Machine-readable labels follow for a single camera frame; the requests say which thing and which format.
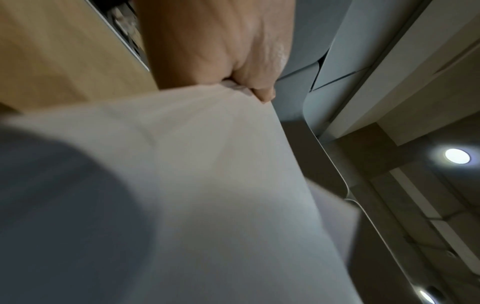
fluorescent light fixture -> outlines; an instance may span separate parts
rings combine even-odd
[[[470,162],[470,155],[464,150],[460,149],[448,149],[445,151],[445,157],[455,164],[466,164]]]
[[[426,292],[423,291],[423,290],[420,290],[419,292],[420,292],[420,295],[421,295],[425,300],[427,300],[429,303],[431,303],[431,304],[436,304],[435,301],[434,301],[434,299],[432,299],[432,297],[431,297],[428,293],[426,293]]]

wooden floor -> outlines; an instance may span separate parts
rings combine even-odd
[[[84,0],[0,0],[0,113],[155,89]]]

ceiling light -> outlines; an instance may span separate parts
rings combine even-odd
[[[455,164],[466,164],[470,162],[470,155],[464,150],[460,149],[448,149],[445,151],[445,157]]]
[[[420,295],[421,295],[425,300],[427,300],[427,301],[428,301],[429,303],[431,303],[431,304],[435,304],[434,299],[432,299],[432,297],[431,297],[428,293],[426,293],[426,292],[423,291],[423,290],[420,290],[419,292],[420,292]]]

skin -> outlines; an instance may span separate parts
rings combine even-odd
[[[136,0],[160,89],[231,78],[262,101],[292,46],[295,0]]]

bright light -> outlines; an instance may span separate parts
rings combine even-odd
[[[455,164],[466,164],[470,162],[470,155],[460,149],[448,149],[445,151],[445,157]]]
[[[430,302],[431,304],[435,304],[434,299],[432,299],[432,297],[431,297],[428,293],[426,293],[425,291],[420,290],[420,295],[422,295],[423,298],[424,298],[425,300],[427,300],[428,302]]]

